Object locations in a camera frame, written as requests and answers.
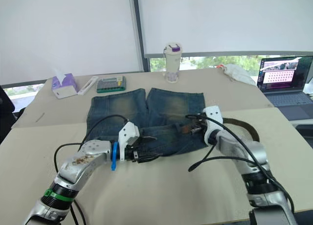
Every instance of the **robotic arm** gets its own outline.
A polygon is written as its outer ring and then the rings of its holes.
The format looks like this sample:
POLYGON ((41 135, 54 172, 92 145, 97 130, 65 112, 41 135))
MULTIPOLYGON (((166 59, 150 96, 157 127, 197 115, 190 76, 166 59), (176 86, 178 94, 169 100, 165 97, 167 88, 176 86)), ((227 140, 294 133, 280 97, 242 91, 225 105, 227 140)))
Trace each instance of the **robotic arm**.
MULTIPOLYGON (((223 123, 218 106, 207 107, 203 111, 207 117, 223 123)), ((206 144, 215 144, 225 156, 250 160, 250 163, 240 160, 234 160, 234 162, 245 182, 248 200, 251 206, 255 207, 249 214, 251 224, 296 225, 284 193, 265 176, 259 166, 252 164, 254 159, 249 152, 221 126, 209 120, 205 120, 205 125, 204 141, 206 144)), ((116 159, 141 163, 160 156, 138 151, 134 147, 138 139, 138 127, 132 122, 127 122, 119 132, 118 148, 112 147, 109 141, 91 140, 84 143, 82 148, 62 165, 53 183, 36 202, 24 224, 60 225, 78 192, 100 165, 111 160, 114 163, 116 159)), ((241 141, 246 144, 261 167, 271 176, 263 145, 256 141, 243 139, 241 141)))

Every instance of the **white roller blind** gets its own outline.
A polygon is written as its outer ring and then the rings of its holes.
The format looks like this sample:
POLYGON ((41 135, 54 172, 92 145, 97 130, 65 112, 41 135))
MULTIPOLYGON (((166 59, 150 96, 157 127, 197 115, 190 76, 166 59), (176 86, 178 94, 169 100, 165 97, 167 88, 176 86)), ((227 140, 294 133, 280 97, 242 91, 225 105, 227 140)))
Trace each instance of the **white roller blind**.
POLYGON ((313 0, 139 0, 146 57, 183 52, 313 51, 313 0))
POLYGON ((0 0, 0 84, 142 70, 130 0, 0 0))

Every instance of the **calculator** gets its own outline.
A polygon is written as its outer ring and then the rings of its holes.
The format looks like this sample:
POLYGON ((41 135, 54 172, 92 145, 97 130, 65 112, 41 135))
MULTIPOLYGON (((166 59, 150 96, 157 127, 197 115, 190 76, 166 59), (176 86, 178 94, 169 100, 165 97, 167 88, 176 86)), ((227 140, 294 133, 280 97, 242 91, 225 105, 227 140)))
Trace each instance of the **calculator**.
POLYGON ((100 79, 97 84, 97 93, 123 91, 126 89, 124 76, 100 79))

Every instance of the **jeans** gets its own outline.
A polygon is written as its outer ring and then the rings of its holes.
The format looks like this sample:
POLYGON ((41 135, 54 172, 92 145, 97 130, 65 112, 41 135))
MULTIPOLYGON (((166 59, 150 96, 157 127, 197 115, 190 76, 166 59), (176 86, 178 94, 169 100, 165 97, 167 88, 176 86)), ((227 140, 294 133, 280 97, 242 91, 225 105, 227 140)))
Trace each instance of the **jeans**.
MULTIPOLYGON (((87 132, 101 118, 120 114, 139 128, 140 136, 156 138, 140 144, 140 151, 169 156, 206 146, 201 133, 183 134, 181 129, 190 123, 185 115, 202 112, 205 107, 203 93, 181 93, 152 88, 147 100, 145 97, 145 89, 94 97, 87 117, 87 132)), ((118 132, 122 127, 121 118, 109 118, 98 124, 87 140, 118 141, 118 132)))

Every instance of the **purple tissue box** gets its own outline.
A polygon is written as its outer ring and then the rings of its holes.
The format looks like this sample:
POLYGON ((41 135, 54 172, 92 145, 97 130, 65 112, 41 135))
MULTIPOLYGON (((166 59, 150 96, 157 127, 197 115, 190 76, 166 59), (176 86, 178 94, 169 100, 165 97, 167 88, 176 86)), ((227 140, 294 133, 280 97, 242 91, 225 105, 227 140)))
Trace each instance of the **purple tissue box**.
POLYGON ((73 74, 65 74, 62 84, 57 77, 52 78, 52 91, 58 99, 63 99, 72 95, 76 95, 78 92, 77 84, 73 74))

